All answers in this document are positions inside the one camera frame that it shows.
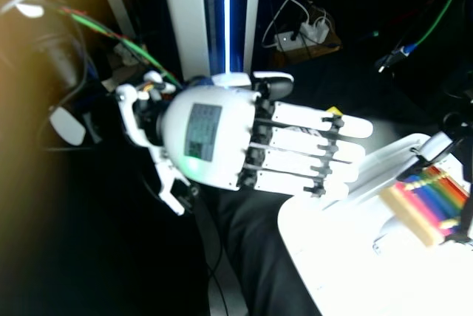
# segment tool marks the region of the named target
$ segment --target glowing blue light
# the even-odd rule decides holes
[[[230,72],[230,0],[223,0],[225,13],[225,73]]]

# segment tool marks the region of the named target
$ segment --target xylophone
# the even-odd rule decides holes
[[[431,166],[384,189],[380,197],[426,246],[433,246],[456,231],[468,193],[447,172]]]

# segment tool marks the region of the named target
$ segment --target white table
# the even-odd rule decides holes
[[[425,248],[378,197],[427,139],[413,134],[368,155],[344,201],[293,197],[279,211],[279,232],[324,316],[472,314],[473,253],[453,243]],[[452,155],[437,166],[469,191]]]

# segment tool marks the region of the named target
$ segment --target white robotic hand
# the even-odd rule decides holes
[[[162,80],[147,74],[148,83]],[[131,85],[117,89],[127,134],[149,148],[162,182],[160,197],[177,214],[183,207],[170,194],[172,182],[188,179],[226,190],[242,187],[288,195],[343,199],[345,182],[358,178],[354,162],[360,145],[340,136],[365,138],[367,120],[275,101],[292,89],[281,72],[231,73],[212,77],[211,85],[179,93],[157,126],[161,144],[153,145],[136,121],[133,104],[149,96]]]

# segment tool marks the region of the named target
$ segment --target gray label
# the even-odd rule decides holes
[[[194,104],[187,125],[185,155],[212,161],[221,106]]]

